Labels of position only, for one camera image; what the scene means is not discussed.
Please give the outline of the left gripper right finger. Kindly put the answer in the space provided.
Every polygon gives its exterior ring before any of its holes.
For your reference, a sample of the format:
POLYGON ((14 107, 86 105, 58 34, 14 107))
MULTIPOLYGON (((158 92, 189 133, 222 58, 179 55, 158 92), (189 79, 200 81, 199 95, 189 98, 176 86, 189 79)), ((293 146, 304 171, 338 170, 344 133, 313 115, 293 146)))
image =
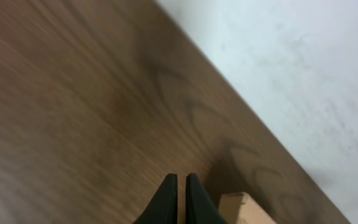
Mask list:
POLYGON ((186 177, 186 224, 227 224, 195 173, 186 177))

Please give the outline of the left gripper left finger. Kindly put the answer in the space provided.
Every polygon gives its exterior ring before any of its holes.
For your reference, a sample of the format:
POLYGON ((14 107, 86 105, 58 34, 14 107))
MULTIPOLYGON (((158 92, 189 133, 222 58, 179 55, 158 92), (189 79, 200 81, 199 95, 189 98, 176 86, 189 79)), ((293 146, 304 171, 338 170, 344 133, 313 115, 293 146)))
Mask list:
POLYGON ((134 224, 177 224, 178 178, 167 174, 149 204, 134 224))

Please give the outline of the cardboard box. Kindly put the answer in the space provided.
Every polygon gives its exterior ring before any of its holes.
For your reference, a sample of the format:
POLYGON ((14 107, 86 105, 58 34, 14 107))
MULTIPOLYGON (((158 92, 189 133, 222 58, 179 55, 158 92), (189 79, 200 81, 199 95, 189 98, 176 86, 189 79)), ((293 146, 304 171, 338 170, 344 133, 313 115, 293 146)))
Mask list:
POLYGON ((245 192, 221 195, 218 210, 228 224, 277 224, 272 217, 245 192))

